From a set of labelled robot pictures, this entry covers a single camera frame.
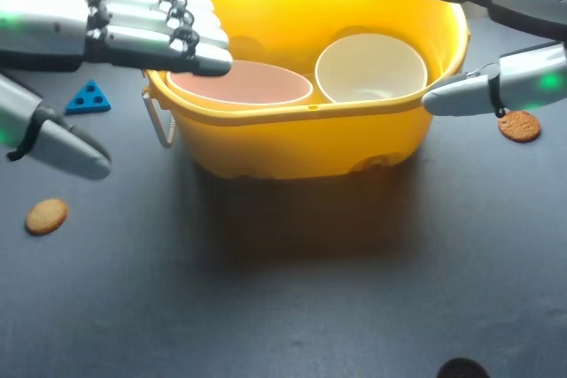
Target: blue toy with holes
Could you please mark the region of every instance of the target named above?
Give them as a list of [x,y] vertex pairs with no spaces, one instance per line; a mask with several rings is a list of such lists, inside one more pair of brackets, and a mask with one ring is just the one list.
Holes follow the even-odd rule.
[[108,102],[100,87],[91,80],[67,104],[65,114],[87,114],[110,111],[110,109],[110,102]]

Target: black circle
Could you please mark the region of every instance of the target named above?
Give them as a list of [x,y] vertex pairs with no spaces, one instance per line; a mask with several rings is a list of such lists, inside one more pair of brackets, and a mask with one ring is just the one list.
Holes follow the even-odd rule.
[[487,371],[474,360],[449,360],[437,373],[437,378],[490,378]]

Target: table surface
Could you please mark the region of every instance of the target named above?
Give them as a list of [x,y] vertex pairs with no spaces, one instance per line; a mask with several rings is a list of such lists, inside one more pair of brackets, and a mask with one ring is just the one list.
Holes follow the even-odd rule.
[[[470,28],[469,70],[539,41]],[[0,162],[1,377],[433,378],[454,357],[567,376],[566,103],[531,144],[439,118],[393,169],[222,181],[159,146],[139,71],[18,76],[57,108],[94,78],[113,109],[70,120],[114,169]],[[47,197],[68,220],[28,236]]]

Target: bucket handle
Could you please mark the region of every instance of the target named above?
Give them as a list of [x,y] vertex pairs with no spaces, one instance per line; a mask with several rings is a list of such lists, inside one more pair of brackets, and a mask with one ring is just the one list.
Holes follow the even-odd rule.
[[150,120],[154,130],[156,131],[156,135],[158,136],[159,143],[161,143],[161,146],[166,149],[171,148],[175,139],[176,124],[174,115],[171,112],[169,113],[169,131],[166,134],[166,130],[163,128],[161,121],[159,120],[158,112],[151,101],[150,90],[148,87],[145,87],[142,91],[142,99],[144,100],[145,108],[148,110],[148,114],[150,115]]

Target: tan cookie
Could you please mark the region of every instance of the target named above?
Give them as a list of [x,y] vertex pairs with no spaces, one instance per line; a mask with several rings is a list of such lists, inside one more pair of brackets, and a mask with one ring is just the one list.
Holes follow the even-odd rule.
[[501,133],[514,142],[526,143],[534,141],[541,132],[538,119],[526,111],[510,111],[498,120]]
[[67,206],[62,200],[46,199],[32,208],[27,215],[27,232],[36,236],[50,234],[65,222],[67,212]]

